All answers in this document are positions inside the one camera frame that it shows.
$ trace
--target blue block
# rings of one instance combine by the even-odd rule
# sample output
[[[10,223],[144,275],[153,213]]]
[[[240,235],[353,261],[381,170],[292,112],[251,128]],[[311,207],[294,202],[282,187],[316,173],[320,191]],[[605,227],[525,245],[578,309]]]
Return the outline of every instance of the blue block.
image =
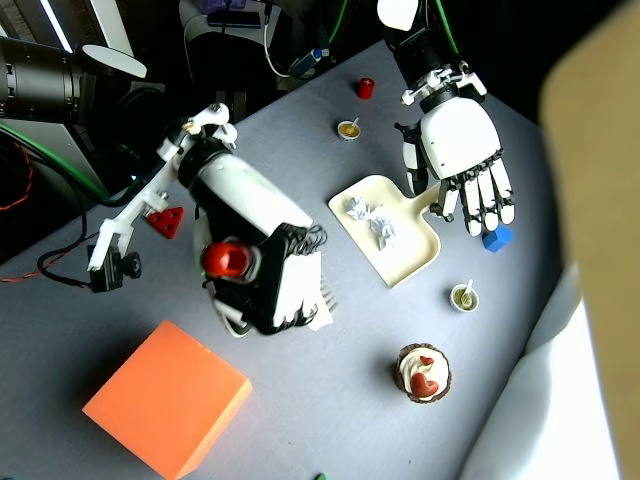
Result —
[[[504,225],[500,225],[493,232],[489,232],[482,237],[484,248],[494,253],[511,243],[511,240],[513,240],[513,233]]]

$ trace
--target orange box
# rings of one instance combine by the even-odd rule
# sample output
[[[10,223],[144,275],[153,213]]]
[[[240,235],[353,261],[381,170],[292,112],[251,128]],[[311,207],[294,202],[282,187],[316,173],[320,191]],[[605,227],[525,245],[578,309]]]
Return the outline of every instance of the orange box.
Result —
[[[251,388],[165,321],[82,411],[165,479],[178,479],[200,465]]]

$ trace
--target crumpled paper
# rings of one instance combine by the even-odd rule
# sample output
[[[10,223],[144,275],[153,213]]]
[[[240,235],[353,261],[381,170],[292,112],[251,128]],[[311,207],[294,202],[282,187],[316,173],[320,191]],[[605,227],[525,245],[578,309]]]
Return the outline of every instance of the crumpled paper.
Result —
[[[353,197],[347,200],[345,205],[347,215],[356,221],[368,220],[371,231],[378,240],[378,248],[393,247],[396,238],[396,230],[391,219],[391,212],[384,205],[371,208],[362,197]]]

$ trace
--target brown blurry object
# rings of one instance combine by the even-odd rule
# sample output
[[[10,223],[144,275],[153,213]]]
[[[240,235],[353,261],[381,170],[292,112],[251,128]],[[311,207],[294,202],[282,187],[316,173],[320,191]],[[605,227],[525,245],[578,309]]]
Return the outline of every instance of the brown blurry object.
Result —
[[[577,260],[623,478],[640,478],[640,2],[627,3],[549,76],[542,121],[568,260]]]

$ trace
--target white frosting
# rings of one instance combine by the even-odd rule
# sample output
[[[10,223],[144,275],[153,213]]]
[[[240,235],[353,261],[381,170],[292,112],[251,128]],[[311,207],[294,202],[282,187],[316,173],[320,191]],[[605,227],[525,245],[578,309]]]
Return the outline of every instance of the white frosting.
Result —
[[[433,363],[429,366],[422,363],[420,357],[433,358]],[[411,392],[411,377],[416,373],[422,373],[427,380],[438,383],[438,390],[429,397],[420,397],[420,400],[429,400],[442,393],[447,388],[449,381],[449,362],[440,352],[430,348],[420,347],[411,350],[400,362],[400,374],[404,382],[404,389]]]

